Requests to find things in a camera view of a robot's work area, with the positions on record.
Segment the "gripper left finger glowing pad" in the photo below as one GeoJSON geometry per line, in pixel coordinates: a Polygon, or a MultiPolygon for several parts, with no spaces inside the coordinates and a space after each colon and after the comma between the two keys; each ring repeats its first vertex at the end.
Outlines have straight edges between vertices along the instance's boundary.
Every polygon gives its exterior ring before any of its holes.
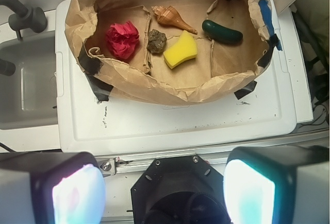
{"type": "Polygon", "coordinates": [[[88,152],[1,153],[1,223],[100,223],[105,197],[88,152]]]}

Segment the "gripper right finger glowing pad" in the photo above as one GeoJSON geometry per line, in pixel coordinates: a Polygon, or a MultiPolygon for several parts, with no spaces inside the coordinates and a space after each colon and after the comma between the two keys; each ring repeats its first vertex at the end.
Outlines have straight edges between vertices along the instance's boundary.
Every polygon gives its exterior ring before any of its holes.
{"type": "Polygon", "coordinates": [[[223,191],[233,223],[329,223],[329,149],[236,147],[223,191]]]}

